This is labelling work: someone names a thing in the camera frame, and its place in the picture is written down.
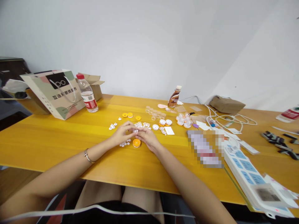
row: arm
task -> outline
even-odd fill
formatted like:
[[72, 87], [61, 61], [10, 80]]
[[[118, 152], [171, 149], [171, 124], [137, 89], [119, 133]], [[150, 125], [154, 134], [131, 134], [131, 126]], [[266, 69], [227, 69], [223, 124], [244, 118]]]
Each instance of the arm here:
[[[136, 133], [126, 135], [126, 131], [132, 128], [134, 125], [129, 121], [119, 126], [109, 139], [87, 150], [89, 159], [96, 161], [109, 149], [135, 136]], [[84, 155], [84, 151], [74, 155], [24, 186], [0, 207], [1, 219], [25, 212], [44, 210], [55, 195], [70, 186], [92, 165]], [[34, 217], [17, 222], [36, 223], [37, 220], [38, 217]]]
[[236, 223], [210, 189], [163, 147], [151, 130], [139, 128], [136, 138], [158, 157], [198, 220], [211, 224]]

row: thigh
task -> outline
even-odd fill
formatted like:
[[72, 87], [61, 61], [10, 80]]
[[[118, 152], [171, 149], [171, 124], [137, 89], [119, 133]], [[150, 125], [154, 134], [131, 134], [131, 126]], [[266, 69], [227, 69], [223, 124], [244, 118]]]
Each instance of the thigh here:
[[82, 189], [75, 209], [84, 208], [100, 202], [114, 200], [121, 200], [120, 185], [87, 180]]
[[[160, 194], [157, 191], [126, 187], [121, 202], [136, 205], [147, 212], [163, 212]], [[164, 215], [153, 215], [164, 224]]]

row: red bottle cap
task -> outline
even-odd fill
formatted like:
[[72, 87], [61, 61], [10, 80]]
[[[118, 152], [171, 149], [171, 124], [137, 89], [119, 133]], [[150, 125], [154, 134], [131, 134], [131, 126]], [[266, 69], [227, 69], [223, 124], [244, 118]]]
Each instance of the red bottle cap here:
[[80, 73], [79, 73], [79, 74], [77, 74], [76, 76], [77, 76], [77, 79], [85, 79], [83, 74], [80, 74]]

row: paper shopping bag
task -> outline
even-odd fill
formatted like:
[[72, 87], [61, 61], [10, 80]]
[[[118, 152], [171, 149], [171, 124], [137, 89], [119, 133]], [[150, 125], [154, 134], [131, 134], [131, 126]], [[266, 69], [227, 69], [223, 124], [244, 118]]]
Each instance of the paper shopping bag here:
[[21, 78], [56, 118], [66, 120], [85, 107], [70, 70], [25, 74]]

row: finger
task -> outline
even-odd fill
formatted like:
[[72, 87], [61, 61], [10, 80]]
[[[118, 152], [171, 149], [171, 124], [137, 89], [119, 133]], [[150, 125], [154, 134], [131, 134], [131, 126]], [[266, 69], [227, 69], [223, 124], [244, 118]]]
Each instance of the finger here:
[[122, 126], [127, 126], [127, 125], [134, 125], [134, 124], [130, 121], [126, 121]]
[[127, 139], [133, 138], [133, 137], [136, 136], [136, 135], [137, 135], [136, 132], [131, 133], [131, 134], [128, 134], [128, 135], [127, 135]]
[[146, 137], [146, 133], [144, 131], [138, 131], [137, 135], [142, 137], [143, 139], [145, 139]]
[[130, 130], [130, 129], [136, 129], [135, 125], [130, 124], [123, 127], [124, 131]]
[[149, 130], [148, 128], [136, 128], [138, 131], [143, 131], [146, 132], [147, 130]]
[[144, 142], [144, 139], [138, 135], [135, 136], [135, 138], [139, 139], [140, 141], [143, 141]]

